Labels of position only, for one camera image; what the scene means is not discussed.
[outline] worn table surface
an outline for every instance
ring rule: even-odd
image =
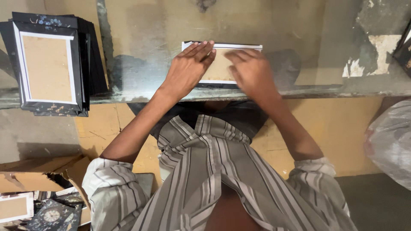
[[[205,39],[262,44],[285,98],[411,95],[411,78],[391,58],[411,19],[411,0],[85,2],[95,10],[94,21],[84,9],[53,10],[57,6],[49,0],[44,10],[75,14],[99,28],[110,93],[92,97],[92,104],[147,102],[181,41]],[[19,107],[6,62],[0,54],[0,108]],[[195,88],[183,100],[228,99],[246,96]]]

